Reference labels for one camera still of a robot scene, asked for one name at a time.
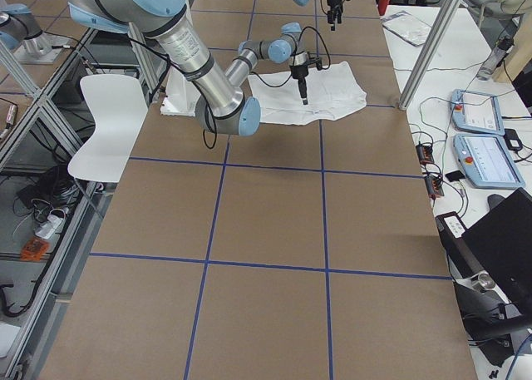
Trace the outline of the white printed t-shirt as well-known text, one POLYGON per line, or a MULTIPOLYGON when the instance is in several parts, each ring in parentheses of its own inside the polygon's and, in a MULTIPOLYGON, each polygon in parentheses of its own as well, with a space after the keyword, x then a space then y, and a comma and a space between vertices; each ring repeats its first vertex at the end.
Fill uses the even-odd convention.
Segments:
POLYGON ((261 106, 261 121, 269 124, 304 126, 317 120, 336 121, 367 106, 367 93, 358 85, 348 62, 327 70, 309 70, 306 77, 308 103, 303 104, 298 83, 288 72, 248 76, 248 82, 261 106))

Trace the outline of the aluminium frame post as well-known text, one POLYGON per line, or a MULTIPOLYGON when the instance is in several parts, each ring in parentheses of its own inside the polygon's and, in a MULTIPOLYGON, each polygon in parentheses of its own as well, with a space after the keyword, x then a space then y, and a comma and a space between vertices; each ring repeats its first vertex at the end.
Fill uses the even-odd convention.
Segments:
POLYGON ((436 16, 436 20, 431 26, 431 30, 426 42, 421 49, 421 52, 412 69, 411 75, 408 77, 406 85, 397 103, 397 106, 400 110, 405 111, 413 100, 413 97, 427 72, 429 64, 436 55, 437 48, 439 47, 447 28, 451 24, 457 8, 460 6, 460 3, 461 0, 444 0, 442 3, 442 6, 440 7, 440 10, 436 16))

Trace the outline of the orange box on floor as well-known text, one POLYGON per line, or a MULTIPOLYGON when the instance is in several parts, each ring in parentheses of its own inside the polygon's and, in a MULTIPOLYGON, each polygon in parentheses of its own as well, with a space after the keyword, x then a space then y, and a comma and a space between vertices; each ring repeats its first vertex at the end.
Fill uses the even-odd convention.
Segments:
POLYGON ((49 243, 40 238, 32 238, 21 250, 21 260, 38 261, 47 252, 49 243))

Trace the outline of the white plastic chair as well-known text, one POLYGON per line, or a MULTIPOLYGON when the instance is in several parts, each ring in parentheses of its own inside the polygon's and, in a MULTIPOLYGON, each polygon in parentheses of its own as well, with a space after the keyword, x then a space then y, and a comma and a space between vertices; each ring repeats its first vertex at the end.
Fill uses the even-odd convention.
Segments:
POLYGON ((85 76, 81 91, 95 130, 68 164, 79 180, 116 183, 126 167, 148 106, 138 79, 121 74, 85 76))

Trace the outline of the black orange adapter box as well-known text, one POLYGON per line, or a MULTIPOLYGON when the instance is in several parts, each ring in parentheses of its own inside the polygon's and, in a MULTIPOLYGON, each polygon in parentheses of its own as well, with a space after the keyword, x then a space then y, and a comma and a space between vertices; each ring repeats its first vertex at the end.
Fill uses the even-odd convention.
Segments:
POLYGON ((432 152, 433 152, 433 149, 431 146, 426 146, 423 144, 418 144, 416 146, 416 154, 417 154, 419 162, 422 165, 434 163, 434 157, 433 157, 432 152))

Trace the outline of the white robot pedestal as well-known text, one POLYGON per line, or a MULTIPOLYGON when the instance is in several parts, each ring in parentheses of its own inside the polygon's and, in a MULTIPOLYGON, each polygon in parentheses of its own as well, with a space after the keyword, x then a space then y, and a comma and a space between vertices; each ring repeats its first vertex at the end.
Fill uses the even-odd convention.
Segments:
POLYGON ((170 66, 161 112, 165 115, 192 116, 200 94, 186 76, 198 70, 209 58, 190 23, 188 0, 160 0, 157 4, 165 22, 158 31, 160 44, 170 66))

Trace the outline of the upper blue teach pendant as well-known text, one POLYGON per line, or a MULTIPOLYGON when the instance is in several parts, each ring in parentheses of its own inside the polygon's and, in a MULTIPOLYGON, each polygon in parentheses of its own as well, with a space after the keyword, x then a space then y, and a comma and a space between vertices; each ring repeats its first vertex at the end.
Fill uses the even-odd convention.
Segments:
POLYGON ((505 133, 498 97, 478 91, 455 89, 451 118, 460 131, 502 136, 505 133))

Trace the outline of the black laptop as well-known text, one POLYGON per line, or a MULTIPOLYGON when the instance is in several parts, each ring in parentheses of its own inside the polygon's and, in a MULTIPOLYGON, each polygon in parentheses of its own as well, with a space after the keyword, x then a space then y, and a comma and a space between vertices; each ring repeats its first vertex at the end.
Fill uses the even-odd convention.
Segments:
POLYGON ((457 213, 436 217, 441 243, 458 272, 486 271, 519 309, 531 310, 531 195, 519 188, 466 227, 457 213))

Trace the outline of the blue teach pendant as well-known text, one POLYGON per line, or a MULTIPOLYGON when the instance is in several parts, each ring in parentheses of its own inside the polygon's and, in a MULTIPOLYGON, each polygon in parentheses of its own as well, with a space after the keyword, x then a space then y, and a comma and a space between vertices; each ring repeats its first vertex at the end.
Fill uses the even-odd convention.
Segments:
POLYGON ((475 188, 525 187, 501 136, 460 133, 453 137, 453 148, 461 170, 475 188))
POLYGON ((455 89, 451 118, 460 131, 502 136, 505 133, 498 97, 478 91, 455 89))

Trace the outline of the white foil-edged package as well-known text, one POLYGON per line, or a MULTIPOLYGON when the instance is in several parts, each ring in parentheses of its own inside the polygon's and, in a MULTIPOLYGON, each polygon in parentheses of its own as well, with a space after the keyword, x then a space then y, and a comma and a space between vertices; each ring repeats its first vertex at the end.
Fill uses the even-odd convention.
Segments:
POLYGON ((384 17, 382 25, 414 47, 422 46, 431 32, 430 25, 406 11, 384 17))

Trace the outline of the lower blue teach pendant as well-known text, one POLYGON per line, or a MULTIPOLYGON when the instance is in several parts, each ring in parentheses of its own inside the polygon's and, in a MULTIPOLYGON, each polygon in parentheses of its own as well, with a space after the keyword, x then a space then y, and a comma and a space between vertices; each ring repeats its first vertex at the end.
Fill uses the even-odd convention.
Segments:
POLYGON ((460 133, 453 137, 453 148, 461 170, 475 188, 525 187, 501 136, 460 133))

